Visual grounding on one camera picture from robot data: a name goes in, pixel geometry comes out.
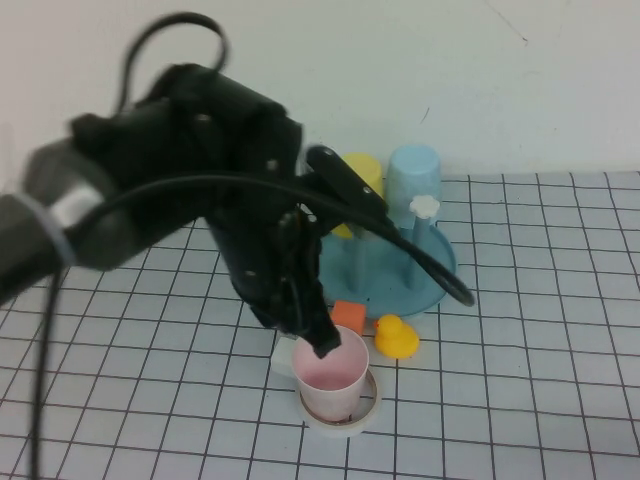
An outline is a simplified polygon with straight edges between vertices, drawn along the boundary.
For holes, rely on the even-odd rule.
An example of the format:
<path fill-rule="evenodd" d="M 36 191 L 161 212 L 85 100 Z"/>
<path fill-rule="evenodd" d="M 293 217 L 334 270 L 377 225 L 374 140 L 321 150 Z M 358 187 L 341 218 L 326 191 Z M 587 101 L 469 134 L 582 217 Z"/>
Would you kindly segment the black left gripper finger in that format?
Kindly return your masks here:
<path fill-rule="evenodd" d="M 312 347 L 317 358 L 324 359 L 341 345 L 340 333 L 325 303 L 323 287 L 314 279 L 301 293 L 302 332 L 299 336 Z"/>
<path fill-rule="evenodd" d="M 283 307 L 278 302 L 254 302 L 252 313 L 265 328 L 285 334 L 298 333 L 297 317 L 291 307 Z"/>

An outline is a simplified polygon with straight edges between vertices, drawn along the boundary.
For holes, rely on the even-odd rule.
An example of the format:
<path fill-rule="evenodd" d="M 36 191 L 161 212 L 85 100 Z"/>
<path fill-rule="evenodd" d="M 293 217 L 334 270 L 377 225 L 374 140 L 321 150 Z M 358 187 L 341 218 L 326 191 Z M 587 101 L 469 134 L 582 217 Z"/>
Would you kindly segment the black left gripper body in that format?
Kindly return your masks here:
<path fill-rule="evenodd" d="M 320 240 L 300 203 L 229 197 L 208 226 L 232 285 L 247 303 L 321 303 Z"/>

